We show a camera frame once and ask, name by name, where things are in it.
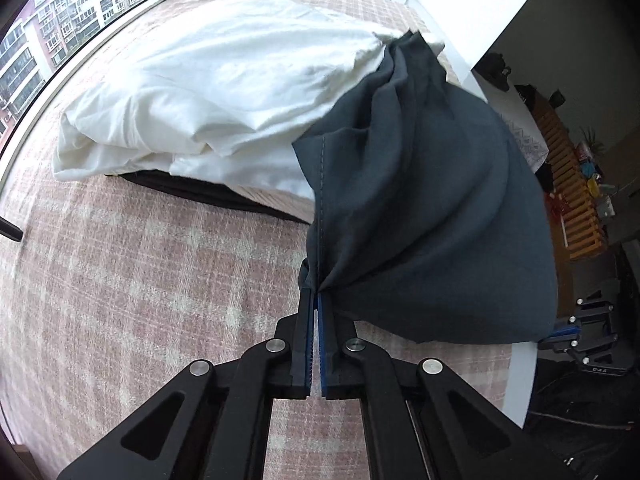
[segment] building facade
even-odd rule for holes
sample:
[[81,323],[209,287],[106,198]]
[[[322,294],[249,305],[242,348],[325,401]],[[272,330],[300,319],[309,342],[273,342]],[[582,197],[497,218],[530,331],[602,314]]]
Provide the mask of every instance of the building facade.
[[29,0],[0,43],[0,136],[63,61],[142,0]]

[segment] plaid rug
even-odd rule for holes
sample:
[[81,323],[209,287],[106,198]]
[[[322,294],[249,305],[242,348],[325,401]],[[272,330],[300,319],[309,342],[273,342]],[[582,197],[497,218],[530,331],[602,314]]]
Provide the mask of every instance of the plaid rug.
[[[207,1],[167,0],[96,53],[45,111],[0,194],[0,213],[25,232],[21,244],[0,238],[0,400],[46,478],[191,360],[239,358],[297,309],[305,226],[122,178],[62,184],[51,174],[62,110],[146,31]],[[297,1],[424,28],[390,0]],[[362,323],[358,332],[396,358],[440,357],[502,405],[511,346],[417,345]],[[358,402],[326,402],[318,382],[311,399],[274,404],[265,478],[369,477]]]

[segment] metal screw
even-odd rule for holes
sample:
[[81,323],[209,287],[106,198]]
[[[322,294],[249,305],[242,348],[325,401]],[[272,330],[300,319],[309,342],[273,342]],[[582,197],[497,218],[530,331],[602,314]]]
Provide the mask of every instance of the metal screw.
[[437,359],[427,359],[422,363],[422,369],[429,375],[439,374],[442,371],[442,363]]
[[287,344],[282,339],[271,339],[267,341],[267,350],[274,354],[282,352],[287,347]]
[[191,372],[191,375],[199,376],[208,373],[210,368],[211,366],[206,361],[195,361],[191,363],[189,371]]
[[349,339],[344,346],[350,352],[360,352],[361,350],[364,350],[365,346],[367,346],[367,342],[355,337],[353,339]]

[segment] green plant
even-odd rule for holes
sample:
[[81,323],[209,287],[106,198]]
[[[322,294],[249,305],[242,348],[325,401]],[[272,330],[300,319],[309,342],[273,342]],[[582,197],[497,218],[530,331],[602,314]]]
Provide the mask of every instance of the green plant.
[[596,130],[589,127],[586,131],[584,128],[580,128],[580,131],[593,156],[602,156],[604,153],[604,144],[596,138]]

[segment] white duvet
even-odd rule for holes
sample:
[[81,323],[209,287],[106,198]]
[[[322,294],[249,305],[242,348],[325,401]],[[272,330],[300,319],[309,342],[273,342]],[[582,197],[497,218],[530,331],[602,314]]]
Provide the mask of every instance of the white duvet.
[[217,0],[181,14],[63,113],[54,175],[156,169],[313,199],[291,143],[400,35],[292,0]]

